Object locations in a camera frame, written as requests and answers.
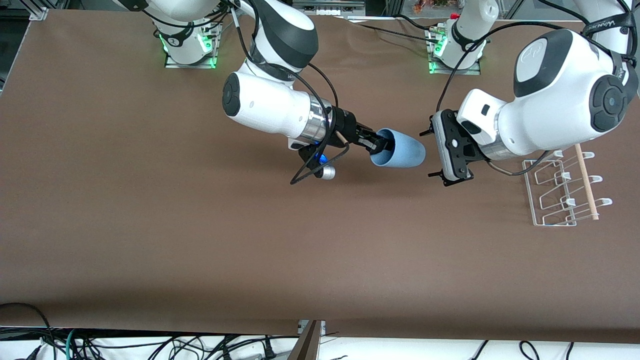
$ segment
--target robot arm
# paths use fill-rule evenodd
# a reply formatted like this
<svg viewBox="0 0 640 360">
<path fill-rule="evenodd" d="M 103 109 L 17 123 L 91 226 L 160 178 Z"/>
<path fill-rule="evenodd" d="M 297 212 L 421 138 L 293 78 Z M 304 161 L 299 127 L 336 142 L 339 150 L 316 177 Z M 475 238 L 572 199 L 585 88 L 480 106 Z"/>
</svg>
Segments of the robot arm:
<svg viewBox="0 0 640 360">
<path fill-rule="evenodd" d="M 335 147 L 347 143 L 365 147 L 378 166 L 413 167 L 422 163 L 426 152 L 418 141 L 408 141 L 408 136 L 391 130 L 375 133 L 359 124 L 352 113 L 293 90 L 296 75 L 318 49 L 314 23 L 277 0 L 250 2 L 257 32 L 247 59 L 225 83 L 222 100 L 227 116 L 256 130 L 285 135 L 289 148 L 298 150 L 309 169 L 321 167 L 314 175 L 322 179 L 335 175 L 335 169 L 314 151 L 322 142 Z"/>
<path fill-rule="evenodd" d="M 594 20 L 625 13 L 615 0 L 588 6 L 592 10 L 587 18 Z M 600 33 L 599 44 L 608 51 L 568 29 L 544 34 L 518 55 L 515 100 L 502 101 L 474 89 L 457 114 L 434 114 L 432 132 L 443 165 L 438 175 L 445 185 L 472 179 L 468 163 L 563 149 L 618 126 L 636 95 L 638 79 L 632 61 L 624 62 L 626 56 L 617 53 L 626 54 L 632 47 L 629 31 L 606 31 L 610 33 Z"/>
<path fill-rule="evenodd" d="M 191 64 L 207 54 L 202 43 L 207 28 L 199 24 L 207 22 L 205 16 L 220 4 L 218 0 L 114 1 L 151 15 L 165 50 L 175 61 Z M 298 74 L 318 50 L 316 28 L 304 13 L 278 0 L 223 0 L 221 5 L 232 9 L 236 26 L 236 8 L 256 23 L 247 59 L 229 75 L 223 89 L 223 107 L 231 119 L 266 133 L 285 135 L 289 148 L 298 150 L 306 166 L 323 179 L 333 178 L 335 169 L 324 163 L 324 146 L 319 143 L 360 145 L 378 166 L 422 163 L 426 152 L 418 141 L 389 129 L 375 133 L 359 124 L 352 113 L 293 90 Z"/>
</svg>

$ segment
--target brown table surface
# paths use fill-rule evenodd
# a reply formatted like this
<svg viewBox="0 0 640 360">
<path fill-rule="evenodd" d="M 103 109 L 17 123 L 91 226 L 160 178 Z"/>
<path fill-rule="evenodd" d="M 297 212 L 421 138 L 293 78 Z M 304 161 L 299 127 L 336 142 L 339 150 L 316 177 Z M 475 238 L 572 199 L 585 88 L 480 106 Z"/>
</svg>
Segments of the brown table surface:
<svg viewBox="0 0 640 360">
<path fill-rule="evenodd" d="M 375 129 L 427 128 L 446 76 L 429 74 L 424 43 L 314 22 L 313 62 L 341 107 Z M 243 59 L 233 28 L 215 70 L 164 69 L 153 29 L 120 12 L 31 24 L 0 97 L 2 302 L 36 304 L 61 327 L 292 333 L 322 318 L 341 336 L 640 341 L 640 101 L 583 145 L 614 205 L 539 228 L 521 177 L 478 163 L 469 183 L 427 178 L 440 169 L 433 137 L 418 168 L 378 168 L 354 148 L 333 181 L 289 186 L 300 159 L 286 139 L 221 109 Z M 493 36 L 482 75 L 456 78 L 444 105 L 474 87 L 512 99 L 515 57 L 544 31 Z"/>
</svg>

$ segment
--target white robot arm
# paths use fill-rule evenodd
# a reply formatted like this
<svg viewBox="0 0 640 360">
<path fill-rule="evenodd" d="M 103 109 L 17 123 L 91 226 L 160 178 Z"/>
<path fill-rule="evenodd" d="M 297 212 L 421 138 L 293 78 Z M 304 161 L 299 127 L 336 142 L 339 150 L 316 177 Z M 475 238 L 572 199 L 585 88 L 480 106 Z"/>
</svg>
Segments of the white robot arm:
<svg viewBox="0 0 640 360">
<path fill-rule="evenodd" d="M 424 160 L 424 147 L 409 136 L 390 129 L 376 133 L 359 124 L 352 113 L 316 95 L 293 90 L 298 74 L 318 50 L 316 28 L 304 13 L 278 0 L 114 1 L 150 15 L 166 50 L 179 63 L 194 63 L 206 55 L 202 39 L 207 29 L 201 24 L 206 24 L 205 16 L 215 6 L 229 7 L 236 27 L 236 8 L 254 18 L 251 47 L 245 49 L 247 59 L 224 85 L 223 108 L 242 125 L 288 137 L 289 148 L 298 150 L 316 177 L 332 179 L 335 175 L 331 160 L 322 156 L 327 145 L 365 147 L 381 167 L 413 167 Z"/>
<path fill-rule="evenodd" d="M 280 1 L 249 2 L 257 31 L 247 59 L 225 83 L 222 102 L 227 116 L 256 130 L 288 137 L 289 148 L 297 150 L 305 166 L 321 179 L 335 176 L 335 168 L 322 156 L 322 144 L 365 147 L 372 162 L 381 167 L 422 163 L 426 151 L 418 141 L 390 129 L 376 133 L 329 101 L 293 90 L 298 74 L 317 52 L 315 26 Z"/>
<path fill-rule="evenodd" d="M 595 20 L 584 33 L 604 29 L 596 34 L 599 43 L 568 29 L 553 30 L 520 52 L 515 100 L 474 89 L 457 113 L 435 113 L 429 132 L 436 135 L 442 171 L 432 175 L 448 186 L 473 178 L 468 163 L 492 165 L 493 160 L 563 149 L 618 126 L 638 88 L 631 53 L 637 39 L 629 39 L 635 31 L 628 27 L 635 26 L 633 15 L 615 0 L 579 6 Z"/>
<path fill-rule="evenodd" d="M 449 19 L 444 23 L 444 36 L 435 56 L 448 67 L 455 67 L 465 51 L 491 30 L 499 12 L 500 8 L 495 0 L 467 0 L 459 18 Z M 485 45 L 486 41 L 466 55 L 458 68 L 471 67 L 482 56 Z"/>
</svg>

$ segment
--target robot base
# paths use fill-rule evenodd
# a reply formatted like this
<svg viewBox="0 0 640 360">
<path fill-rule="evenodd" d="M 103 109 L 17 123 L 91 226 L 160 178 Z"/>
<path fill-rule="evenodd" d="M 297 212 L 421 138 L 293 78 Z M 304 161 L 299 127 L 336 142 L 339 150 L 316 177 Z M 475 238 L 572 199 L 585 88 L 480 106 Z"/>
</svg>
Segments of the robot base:
<svg viewBox="0 0 640 360">
<path fill-rule="evenodd" d="M 427 54 L 429 56 L 429 73 L 430 74 L 451 74 L 451 68 L 444 65 L 436 53 L 442 53 L 443 46 L 445 44 L 445 24 L 439 23 L 438 26 L 433 26 L 430 30 L 424 31 L 424 36 L 428 39 L 438 40 L 437 44 L 427 42 Z M 480 61 L 471 65 L 468 69 L 456 70 L 456 75 L 480 75 Z"/>
<path fill-rule="evenodd" d="M 213 27 L 208 37 L 210 39 L 203 40 L 202 43 L 212 50 L 206 54 L 202 60 L 193 64 L 181 64 L 174 61 L 168 54 L 164 59 L 164 67 L 167 69 L 215 69 L 218 64 L 218 50 L 220 49 L 220 35 L 222 34 L 222 25 L 217 24 Z"/>
</svg>

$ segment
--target black cable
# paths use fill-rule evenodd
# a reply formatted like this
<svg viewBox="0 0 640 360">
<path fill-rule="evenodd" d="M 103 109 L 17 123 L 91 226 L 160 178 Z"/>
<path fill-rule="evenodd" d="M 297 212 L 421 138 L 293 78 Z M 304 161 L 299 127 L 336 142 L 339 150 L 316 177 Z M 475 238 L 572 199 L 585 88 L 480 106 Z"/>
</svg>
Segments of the black cable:
<svg viewBox="0 0 640 360">
<path fill-rule="evenodd" d="M 174 336 L 171 337 L 169 340 L 166 340 L 164 343 L 160 344 L 160 346 L 155 349 L 151 355 L 149 355 L 147 360 L 155 360 L 155 358 L 157 358 L 157 356 L 160 354 L 160 352 L 162 351 L 162 349 L 164 349 L 167 345 L 169 345 L 169 343 L 171 343 L 173 340 L 176 340 L 178 337 Z"/>
<path fill-rule="evenodd" d="M 405 33 L 399 33 L 397 31 L 392 31 L 392 30 L 387 30 L 387 29 L 383 29 L 383 28 L 377 28 L 375 26 L 370 26 L 370 25 L 365 25 L 365 24 L 358 24 L 360 26 L 362 26 L 363 28 L 368 28 L 368 29 L 373 29 L 373 30 L 379 30 L 379 31 L 384 31 L 386 33 L 390 33 L 390 34 L 394 34 L 394 35 L 399 35 L 401 37 L 407 37 L 407 38 L 414 38 L 414 39 L 418 39 L 418 40 L 422 40 L 422 41 L 427 41 L 427 42 L 432 42 L 432 43 L 437 43 L 438 41 L 436 39 L 432 39 L 432 38 L 426 38 L 426 37 L 417 37 L 415 35 L 409 35 L 409 34 L 405 34 Z"/>
<path fill-rule="evenodd" d="M 624 10 L 626 13 L 633 13 L 631 8 L 629 8 L 627 3 L 625 3 L 623 0 L 618 0 L 618 4 L 620 5 L 620 7 L 622 7 L 622 10 Z M 635 26 L 632 26 L 629 28 L 629 30 L 631 32 L 631 51 L 629 51 L 629 55 L 635 56 L 637 51 L 637 46 L 638 46 L 637 28 Z"/>
<path fill-rule="evenodd" d="M 175 356 L 176 356 L 176 355 L 177 355 L 181 350 L 185 349 L 189 344 L 191 344 L 192 342 L 196 341 L 198 338 L 199 338 L 199 336 L 195 336 L 193 339 L 191 339 L 191 340 L 187 341 L 186 343 L 182 344 L 182 345 L 181 345 L 181 346 L 179 346 L 179 347 L 176 347 L 176 346 L 175 346 L 175 344 L 174 344 L 172 351 L 175 351 L 175 352 L 173 353 L 173 355 L 172 355 L 172 356 L 169 356 L 169 360 L 174 360 L 174 359 L 175 359 Z"/>
<path fill-rule="evenodd" d="M 226 335 L 221 342 L 219 342 L 212 350 L 209 352 L 209 355 L 202 360 L 209 360 L 215 353 L 219 352 L 222 347 L 227 346 L 228 343 L 237 339 L 239 335 Z"/>
<path fill-rule="evenodd" d="M 569 10 L 569 9 L 563 7 L 563 6 L 560 6 L 558 4 L 554 4 L 554 3 L 550 2 L 550 1 L 547 1 L 547 0 L 538 0 L 538 1 L 543 3 L 543 4 L 545 4 L 545 5 L 547 5 L 547 6 L 551 6 L 554 9 L 557 9 L 557 10 L 560 10 L 560 11 L 562 11 L 564 13 L 567 13 L 567 14 L 575 17 L 576 19 L 582 21 L 585 24 L 589 24 L 589 21 L 587 20 L 587 18 L 585 18 L 584 16 L 580 15 L 579 13 L 577 13 L 577 12 L 575 12 L 573 10 Z"/>
<path fill-rule="evenodd" d="M 306 174 L 300 176 L 300 173 L 302 172 L 300 170 L 304 170 L 305 167 L 307 167 L 307 165 L 304 165 L 303 167 L 300 168 L 300 170 L 296 173 L 296 175 L 291 179 L 289 184 L 295 185 L 295 184 L 299 183 L 300 181 L 308 178 L 309 176 L 315 174 L 316 172 L 322 170 L 324 167 L 327 167 L 328 165 L 331 165 L 332 163 L 336 162 L 339 158 L 343 157 L 349 151 L 349 149 L 350 149 L 349 143 L 345 143 L 344 144 L 344 150 L 340 154 L 332 157 L 331 159 L 327 160 L 326 163 L 323 163 L 322 165 L 318 166 L 317 168 L 315 168 L 313 170 L 310 170 Z"/>
<path fill-rule="evenodd" d="M 428 30 L 429 30 L 429 28 L 430 28 L 431 26 L 433 26 L 433 25 L 431 25 L 431 26 L 422 26 L 422 25 L 418 24 L 417 22 L 413 21 L 413 19 L 411 19 L 410 17 L 408 17 L 408 16 L 406 16 L 406 15 L 403 15 L 403 14 L 401 14 L 401 13 L 399 13 L 399 14 L 395 14 L 393 17 L 399 17 L 399 18 L 401 18 L 401 19 L 407 20 L 407 21 L 409 22 L 409 24 L 411 24 L 411 25 L 415 26 L 416 28 L 422 29 L 422 30 L 427 30 L 427 31 L 428 31 Z"/>
<path fill-rule="evenodd" d="M 526 169 L 524 169 L 522 171 L 518 171 L 518 172 L 510 172 L 508 170 L 504 170 L 503 168 L 498 167 L 496 164 L 494 164 L 491 160 L 487 160 L 486 163 L 489 164 L 489 167 L 491 167 L 492 169 L 494 169 L 494 170 L 496 170 L 496 171 L 498 171 L 498 172 L 500 172 L 502 174 L 505 174 L 507 176 L 520 176 L 520 175 L 524 175 L 524 174 L 530 172 L 535 167 L 537 167 L 542 162 L 542 160 L 544 160 L 547 157 L 547 155 L 549 155 L 550 153 L 551 152 L 548 151 L 548 150 L 543 152 L 542 155 L 540 155 L 540 157 L 536 161 L 534 161 L 533 164 L 531 164 L 530 167 L 528 167 L 528 168 L 526 168 Z"/>
<path fill-rule="evenodd" d="M 446 84 L 444 85 L 444 88 L 442 89 L 442 94 L 440 95 L 440 99 L 438 100 L 438 105 L 436 107 L 436 112 L 440 111 L 440 107 L 442 105 L 442 101 L 444 100 L 445 94 L 447 93 L 447 89 L 449 88 L 449 85 L 451 84 L 451 81 L 453 80 L 453 76 L 456 74 L 456 71 L 458 71 L 458 69 L 460 68 L 460 65 L 462 64 L 462 61 L 464 61 L 464 59 L 467 57 L 467 55 L 469 55 L 474 50 L 476 50 L 489 36 L 495 34 L 496 32 L 498 32 L 500 30 L 504 30 L 504 29 L 507 29 L 507 28 L 512 28 L 514 26 L 542 26 L 544 28 L 550 28 L 550 29 L 554 29 L 554 30 L 564 29 L 561 26 L 549 24 L 547 22 L 519 21 L 519 22 L 512 22 L 512 23 L 509 23 L 509 24 L 506 24 L 506 25 L 502 25 L 502 26 L 499 26 L 499 27 L 489 31 L 485 36 L 483 36 L 480 39 L 476 40 L 473 43 L 473 45 L 470 46 L 465 51 L 465 53 L 462 55 L 460 60 L 458 60 L 458 63 L 456 64 L 456 66 L 453 69 L 451 69 L 451 75 L 449 75 L 449 79 L 447 80 Z"/>
<path fill-rule="evenodd" d="M 251 8 L 253 8 L 253 14 L 255 16 L 255 21 L 253 22 L 253 34 L 251 36 L 251 38 L 255 40 L 256 35 L 258 35 L 258 30 L 260 29 L 260 13 L 258 12 L 258 7 L 255 5 L 253 0 L 247 1 L 249 2 L 249 5 L 251 5 Z M 240 6 L 236 6 L 235 3 L 229 3 L 227 6 L 234 6 L 237 9 L 240 9 Z"/>
<path fill-rule="evenodd" d="M 225 20 L 225 17 L 227 17 L 227 15 L 229 15 L 228 12 L 226 12 L 224 15 L 222 15 L 222 18 L 220 20 L 218 20 L 218 24 L 222 24 L 222 22 Z"/>
<path fill-rule="evenodd" d="M 44 315 L 44 313 L 42 313 L 42 311 L 39 308 L 31 304 L 27 304 L 26 302 L 5 302 L 4 304 L 0 304 L 0 309 L 2 309 L 3 307 L 12 307 L 12 306 L 26 307 L 35 311 L 44 322 L 44 325 L 47 327 L 47 332 L 49 333 L 51 342 L 53 343 L 56 341 L 56 338 L 53 337 L 53 332 L 51 332 L 51 325 L 49 324 L 47 317 Z M 58 351 L 56 350 L 56 347 L 53 347 L 53 359 L 56 360 L 57 358 L 58 358 Z"/>
<path fill-rule="evenodd" d="M 184 348 L 183 350 L 191 352 L 191 353 L 194 353 L 196 355 L 196 360 L 200 360 L 200 354 L 198 354 L 198 352 L 196 350 L 193 350 L 193 349 L 190 349 L 190 348 Z"/>
<path fill-rule="evenodd" d="M 109 345 L 93 345 L 93 347 L 97 348 L 134 348 L 134 347 L 151 347 L 155 345 L 160 345 L 164 342 L 159 343 L 148 343 L 148 344 L 135 344 L 135 345 L 122 345 L 122 346 L 109 346 Z"/>
<path fill-rule="evenodd" d="M 322 70 L 320 70 L 314 64 L 309 63 L 309 66 L 311 66 L 311 69 L 314 69 L 315 71 L 317 71 L 318 74 L 320 74 L 320 76 L 322 76 L 324 78 L 326 83 L 329 84 L 329 87 L 331 88 L 331 92 L 333 93 L 333 102 L 335 103 L 335 107 L 339 108 L 340 106 L 338 105 L 338 93 L 335 92 L 335 88 L 333 87 L 333 84 L 331 84 L 331 80 L 329 80 L 329 77 L 327 75 L 325 75 L 324 72 L 322 72 Z"/>
<path fill-rule="evenodd" d="M 522 347 L 522 345 L 529 345 L 529 347 L 531 347 L 531 350 L 533 350 L 533 353 L 536 355 L 536 358 L 533 359 L 532 357 L 529 357 L 527 355 L 526 352 L 524 352 L 524 348 Z M 538 355 L 538 351 L 536 350 L 536 348 L 533 346 L 532 343 L 528 342 L 528 341 L 521 341 L 520 344 L 518 344 L 518 347 L 520 347 L 520 353 L 526 357 L 528 360 L 540 360 L 540 356 Z"/>
<path fill-rule="evenodd" d="M 297 339 L 299 338 L 299 336 L 269 336 L 269 340 L 275 340 L 275 339 Z M 227 347 L 227 352 L 231 352 L 233 350 L 237 350 L 241 347 L 245 347 L 247 345 L 251 345 L 253 343 L 258 343 L 258 342 L 262 342 L 264 341 L 264 339 L 260 338 L 260 339 L 248 339 L 248 340 L 244 340 L 244 341 L 240 341 L 237 344 L 233 344 L 231 346 Z M 218 356 L 215 360 L 220 360 L 222 359 L 223 355 Z"/>
<path fill-rule="evenodd" d="M 204 349 L 204 343 L 202 342 L 202 338 L 198 338 L 198 342 L 200 343 L 200 348 L 202 351 L 202 359 L 204 359 L 204 355 L 207 353 L 206 350 Z"/>
<path fill-rule="evenodd" d="M 627 13 L 632 12 L 631 8 L 629 8 L 629 6 L 627 5 L 627 3 L 625 3 L 623 0 L 617 0 L 618 4 L 622 7 L 622 10 L 624 10 Z"/>
<path fill-rule="evenodd" d="M 167 26 L 173 26 L 174 28 L 180 28 L 180 29 L 195 29 L 195 28 L 199 28 L 200 26 L 205 26 L 205 25 L 209 25 L 212 22 L 218 20 L 221 16 L 221 14 L 218 14 L 216 17 L 214 17 L 213 19 L 209 19 L 209 21 L 205 21 L 201 24 L 189 24 L 189 25 L 178 25 L 178 24 L 172 24 L 170 22 L 166 22 L 163 20 L 158 19 L 157 17 L 151 15 L 148 11 L 146 10 L 142 10 L 143 13 L 146 13 L 147 16 L 149 16 L 151 19 L 153 19 L 154 21 L 158 21 L 161 24 L 167 25 Z"/>
<path fill-rule="evenodd" d="M 571 350 L 573 350 L 574 342 L 569 343 L 569 347 L 566 349 L 566 355 L 564 356 L 564 360 L 569 360 L 569 356 L 571 355 Z"/>
<path fill-rule="evenodd" d="M 482 344 L 480 344 L 480 347 L 476 351 L 476 354 L 470 360 L 478 360 L 478 358 L 480 357 L 480 354 L 482 354 L 482 350 L 484 350 L 484 347 L 488 342 L 489 340 L 484 340 Z"/>
</svg>

